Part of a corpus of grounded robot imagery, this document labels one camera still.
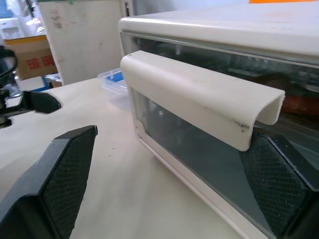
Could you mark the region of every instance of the black mesh texture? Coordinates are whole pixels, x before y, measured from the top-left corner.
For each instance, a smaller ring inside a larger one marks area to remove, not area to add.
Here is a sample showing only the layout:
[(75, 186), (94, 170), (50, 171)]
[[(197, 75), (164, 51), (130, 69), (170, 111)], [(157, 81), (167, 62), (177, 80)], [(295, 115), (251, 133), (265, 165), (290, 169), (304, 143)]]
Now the black mesh texture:
[(43, 192), (44, 203), (63, 239), (71, 235), (86, 189), (93, 133), (85, 132), (71, 142)]
[(306, 196), (304, 184), (268, 139), (258, 133), (253, 133), (249, 150), (240, 156), (254, 197), (279, 237)]

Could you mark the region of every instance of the white oven housing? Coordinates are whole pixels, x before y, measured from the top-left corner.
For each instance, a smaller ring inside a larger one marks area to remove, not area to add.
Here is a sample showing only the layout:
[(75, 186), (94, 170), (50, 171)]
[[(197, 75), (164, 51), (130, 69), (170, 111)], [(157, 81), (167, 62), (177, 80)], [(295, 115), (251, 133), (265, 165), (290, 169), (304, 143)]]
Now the white oven housing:
[[(278, 71), (289, 77), (297, 74), (300, 77), (292, 78), (294, 87), (311, 88), (311, 94), (316, 96), (318, 13), (319, 2), (241, 4), (126, 17), (119, 23), (124, 53), (121, 69), (129, 86), (139, 141), (244, 239), (290, 238), (286, 232), (295, 222), (281, 225), (283, 229), (271, 225), (269, 215), (263, 215), (263, 206), (258, 202), (253, 206), (257, 209), (250, 211), (243, 200), (231, 199), (233, 189), (222, 188), (235, 188), (232, 182), (236, 176), (228, 184), (215, 186), (199, 173), (203, 166), (198, 169), (194, 161), (201, 158), (180, 160), (176, 155), (183, 155), (180, 150), (186, 144), (188, 154), (201, 155), (209, 148), (202, 143), (212, 140), (209, 142), (216, 143), (209, 152), (218, 153), (210, 153), (211, 160), (216, 167), (224, 163), (221, 168), (225, 168), (229, 162), (223, 159), (232, 156), (219, 155), (231, 151), (237, 157), (252, 151), (254, 130), (261, 127), (288, 138), (298, 153), (311, 162), (309, 168), (316, 168), (319, 132), (283, 116), (287, 90), (237, 75), (258, 77), (262, 71)], [(198, 66), (201, 59), (209, 57), (217, 63)], [(249, 70), (234, 67), (248, 63)], [(199, 139), (187, 139), (197, 134)], [(176, 152), (169, 150), (171, 145), (175, 145)], [(315, 171), (312, 182), (318, 179)], [(249, 191), (252, 184), (250, 181), (236, 193), (247, 191), (247, 198), (255, 204), (258, 196)]]

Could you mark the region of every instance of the oven door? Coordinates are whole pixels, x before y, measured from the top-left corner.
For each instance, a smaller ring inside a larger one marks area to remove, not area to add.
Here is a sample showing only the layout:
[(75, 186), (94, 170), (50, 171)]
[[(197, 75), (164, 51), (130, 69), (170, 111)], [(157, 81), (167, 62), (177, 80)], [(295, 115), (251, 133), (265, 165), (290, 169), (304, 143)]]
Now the oven door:
[(243, 238), (314, 238), (318, 172), (254, 127), (276, 123), (285, 91), (144, 51), (121, 68), (140, 141)]

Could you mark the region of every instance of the plastic container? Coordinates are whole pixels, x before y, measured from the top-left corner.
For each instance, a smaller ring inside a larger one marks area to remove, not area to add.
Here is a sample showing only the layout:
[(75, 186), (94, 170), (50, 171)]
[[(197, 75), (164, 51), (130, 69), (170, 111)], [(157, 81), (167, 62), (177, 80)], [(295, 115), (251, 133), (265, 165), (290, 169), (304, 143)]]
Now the plastic container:
[(121, 108), (129, 108), (128, 87), (120, 68), (101, 73), (98, 78), (101, 80), (102, 87), (108, 91), (107, 95), (111, 102)]

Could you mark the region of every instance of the cardboard box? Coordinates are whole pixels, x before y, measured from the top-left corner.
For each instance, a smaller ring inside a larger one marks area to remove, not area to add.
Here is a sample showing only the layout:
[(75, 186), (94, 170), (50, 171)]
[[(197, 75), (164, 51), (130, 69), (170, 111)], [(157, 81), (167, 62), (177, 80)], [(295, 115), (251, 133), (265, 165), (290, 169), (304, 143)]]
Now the cardboard box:
[(58, 72), (45, 35), (5, 39), (4, 45), (18, 58), (16, 72), (21, 80)]
[(59, 81), (52, 81), (52, 86), (53, 88), (61, 87), (62, 83)]

